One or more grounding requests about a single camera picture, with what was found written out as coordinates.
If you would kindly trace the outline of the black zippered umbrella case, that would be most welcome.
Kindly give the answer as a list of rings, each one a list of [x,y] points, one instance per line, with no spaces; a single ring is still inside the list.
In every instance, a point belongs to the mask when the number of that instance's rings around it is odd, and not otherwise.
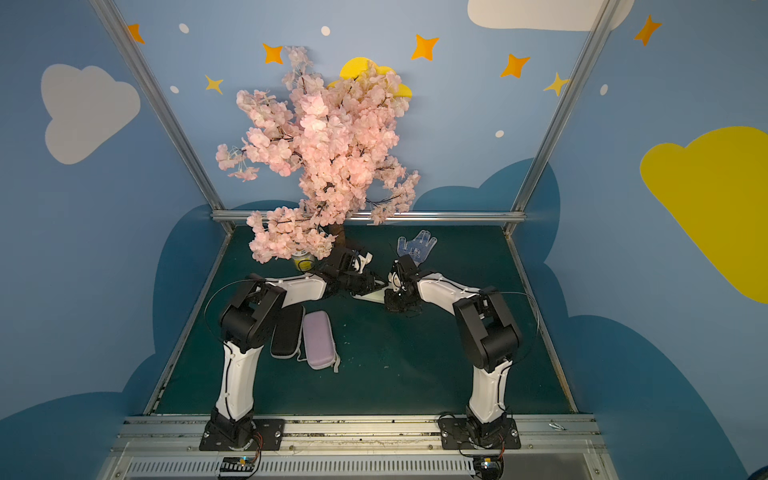
[[[301,349],[305,308],[302,304],[284,307],[272,335],[270,353],[275,359],[296,357]]]

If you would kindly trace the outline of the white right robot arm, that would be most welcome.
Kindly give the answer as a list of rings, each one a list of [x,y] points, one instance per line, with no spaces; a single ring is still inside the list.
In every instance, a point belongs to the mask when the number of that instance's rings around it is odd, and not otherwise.
[[[388,310],[402,312],[427,303],[451,313],[463,352],[473,365],[466,415],[438,420],[442,448],[519,449],[520,433],[504,396],[523,335],[503,294],[494,287],[468,287],[437,272],[422,272],[408,255],[393,262],[388,281]]]

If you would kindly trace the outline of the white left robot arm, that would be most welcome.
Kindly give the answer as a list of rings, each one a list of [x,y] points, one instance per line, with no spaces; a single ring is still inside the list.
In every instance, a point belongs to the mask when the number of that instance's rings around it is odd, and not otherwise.
[[[295,306],[338,291],[367,295],[385,287],[366,269],[373,254],[335,247],[319,267],[298,276],[264,278],[251,274],[220,317],[224,366],[219,397],[199,445],[201,451],[249,451],[260,447],[264,431],[254,423],[254,380],[258,361],[279,321]]]

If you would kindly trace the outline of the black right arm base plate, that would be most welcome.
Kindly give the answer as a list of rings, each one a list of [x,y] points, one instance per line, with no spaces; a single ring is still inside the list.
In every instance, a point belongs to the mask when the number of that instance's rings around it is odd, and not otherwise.
[[[481,423],[473,416],[457,417],[447,414],[439,416],[436,424],[444,450],[521,448],[517,424],[509,415],[501,415],[490,423]]]

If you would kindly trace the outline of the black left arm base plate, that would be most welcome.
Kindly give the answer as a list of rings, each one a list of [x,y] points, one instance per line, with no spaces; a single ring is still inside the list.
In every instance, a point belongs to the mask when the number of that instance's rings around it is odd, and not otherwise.
[[[281,447],[285,421],[243,418],[232,422],[224,417],[209,420],[198,449],[215,452],[277,451]]]

